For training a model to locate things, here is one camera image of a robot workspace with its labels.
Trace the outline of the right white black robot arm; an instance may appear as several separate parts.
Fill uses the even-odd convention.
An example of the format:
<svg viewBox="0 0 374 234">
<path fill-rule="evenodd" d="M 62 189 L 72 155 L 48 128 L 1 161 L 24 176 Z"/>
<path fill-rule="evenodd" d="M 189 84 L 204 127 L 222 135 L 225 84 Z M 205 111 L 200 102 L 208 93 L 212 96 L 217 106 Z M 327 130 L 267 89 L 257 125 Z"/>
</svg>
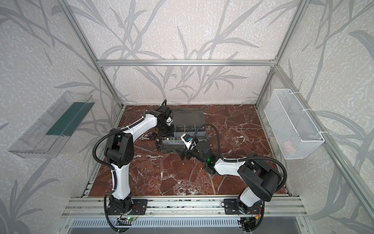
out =
<svg viewBox="0 0 374 234">
<path fill-rule="evenodd" d="M 192 145 L 185 142 L 183 150 L 176 151 L 182 160 L 195 158 L 204 164 L 211 175 L 240 177 L 247 187 L 237 198 L 244 208 L 258 201 L 269 202 L 287 181 L 287 170 L 278 160 L 252 154 L 247 158 L 226 159 L 215 156 L 206 141 Z"/>
</svg>

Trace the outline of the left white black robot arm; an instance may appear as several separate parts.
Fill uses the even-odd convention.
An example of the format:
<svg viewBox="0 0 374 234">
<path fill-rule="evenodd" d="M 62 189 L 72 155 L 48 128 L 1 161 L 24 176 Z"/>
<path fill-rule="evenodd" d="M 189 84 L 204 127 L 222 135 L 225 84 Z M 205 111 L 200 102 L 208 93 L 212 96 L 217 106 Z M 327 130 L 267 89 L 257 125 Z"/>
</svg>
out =
<svg viewBox="0 0 374 234">
<path fill-rule="evenodd" d="M 139 120 L 130 125 L 112 129 L 93 146 L 93 159 L 110 168 L 112 173 L 113 187 L 109 205 L 123 213 L 132 208 L 129 166 L 134 158 L 134 142 L 153 128 L 163 137 L 170 137 L 174 133 L 172 110 L 164 103 L 155 110 L 146 111 Z"/>
</svg>

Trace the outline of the grey plastic compartment organizer box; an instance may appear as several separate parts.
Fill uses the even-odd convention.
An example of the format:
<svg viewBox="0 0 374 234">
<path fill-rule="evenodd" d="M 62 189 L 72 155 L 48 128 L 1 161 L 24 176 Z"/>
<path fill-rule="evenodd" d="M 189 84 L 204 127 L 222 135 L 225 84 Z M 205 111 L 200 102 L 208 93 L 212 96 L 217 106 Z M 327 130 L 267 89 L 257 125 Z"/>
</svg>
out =
<svg viewBox="0 0 374 234">
<path fill-rule="evenodd" d="M 197 128 L 205 124 L 203 109 L 177 109 L 173 110 L 172 124 L 175 127 L 172 137 L 164 137 L 161 145 L 163 153 L 176 153 L 182 151 L 185 144 L 181 140 L 183 134 L 193 136 Z"/>
</svg>

